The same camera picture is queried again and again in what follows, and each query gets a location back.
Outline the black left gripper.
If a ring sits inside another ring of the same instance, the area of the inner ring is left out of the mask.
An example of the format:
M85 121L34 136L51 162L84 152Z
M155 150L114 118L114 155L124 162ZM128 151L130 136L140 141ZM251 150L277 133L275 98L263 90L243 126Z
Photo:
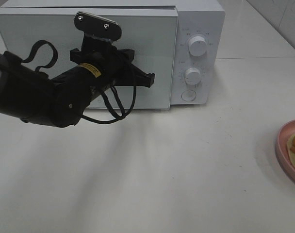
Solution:
M127 85L128 50L113 43L122 36L115 21L78 11L75 27L83 32L81 49L72 50L72 83L75 85Z

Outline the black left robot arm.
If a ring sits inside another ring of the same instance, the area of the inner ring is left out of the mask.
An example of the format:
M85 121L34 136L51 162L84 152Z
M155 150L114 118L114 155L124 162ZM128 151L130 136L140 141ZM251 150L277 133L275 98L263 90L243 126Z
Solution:
M77 13L74 23L84 33L81 49L70 52L76 65L53 79L43 72L43 66L26 67L49 44L46 40L36 42L26 59L9 51L0 53L0 113L25 123L64 128L85 118L84 110L91 101L102 97L113 122L129 114L115 88L133 75L134 52L113 45L121 37L121 27L87 13Z

